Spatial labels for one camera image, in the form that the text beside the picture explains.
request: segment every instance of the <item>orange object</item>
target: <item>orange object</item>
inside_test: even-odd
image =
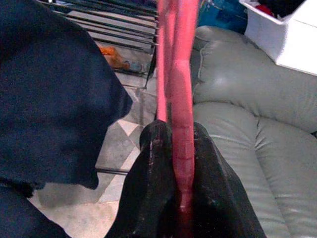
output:
[[[123,63],[122,56],[113,46],[99,46],[101,53],[105,56],[107,62],[112,68],[129,69],[128,63]]]

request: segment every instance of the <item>white container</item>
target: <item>white container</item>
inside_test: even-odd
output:
[[[306,0],[282,20],[256,9],[254,0],[239,2],[248,8],[250,40],[277,65],[317,75],[317,0]]]

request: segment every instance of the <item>blue object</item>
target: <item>blue object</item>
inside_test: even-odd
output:
[[[243,34],[248,15],[238,0],[204,0],[199,12],[198,26],[217,26]]]

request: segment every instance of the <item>gray couch cushion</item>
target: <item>gray couch cushion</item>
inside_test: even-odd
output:
[[[317,140],[227,103],[194,106],[238,174],[268,238],[317,238]]]
[[[245,36],[220,28],[199,27],[194,48],[201,56],[194,55],[201,63],[194,103],[230,102],[256,116],[317,130],[317,77],[276,66]]]

